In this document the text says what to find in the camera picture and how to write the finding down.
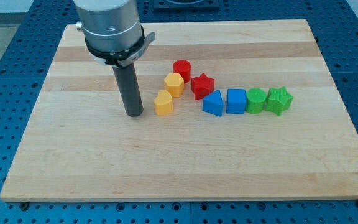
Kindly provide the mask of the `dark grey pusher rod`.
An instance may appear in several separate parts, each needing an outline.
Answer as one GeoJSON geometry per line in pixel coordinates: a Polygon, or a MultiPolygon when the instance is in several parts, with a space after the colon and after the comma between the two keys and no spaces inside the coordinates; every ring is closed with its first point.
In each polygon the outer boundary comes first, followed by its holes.
{"type": "Polygon", "coordinates": [[[130,117],[140,116],[144,108],[134,64],[126,67],[114,67],[113,71],[126,114],[130,117]]]}

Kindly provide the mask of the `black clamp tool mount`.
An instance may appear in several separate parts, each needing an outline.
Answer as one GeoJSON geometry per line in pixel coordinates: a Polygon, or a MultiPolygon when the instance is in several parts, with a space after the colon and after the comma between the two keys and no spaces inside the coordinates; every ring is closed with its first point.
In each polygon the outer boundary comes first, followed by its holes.
{"type": "Polygon", "coordinates": [[[142,29],[142,36],[132,47],[118,52],[102,52],[92,47],[87,39],[85,39],[86,47],[95,61],[101,65],[112,65],[114,68],[126,67],[133,64],[136,60],[148,49],[149,45],[156,39],[155,32],[144,35],[144,28],[142,29]]]}

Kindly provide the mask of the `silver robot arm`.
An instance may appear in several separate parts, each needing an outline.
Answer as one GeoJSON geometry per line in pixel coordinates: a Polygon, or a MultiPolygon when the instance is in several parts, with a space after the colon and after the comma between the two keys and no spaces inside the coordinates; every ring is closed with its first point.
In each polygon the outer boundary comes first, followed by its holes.
{"type": "Polygon", "coordinates": [[[95,60],[113,68],[126,114],[144,110],[134,68],[156,39],[144,33],[136,0],[74,0],[88,51],[95,60]]]}

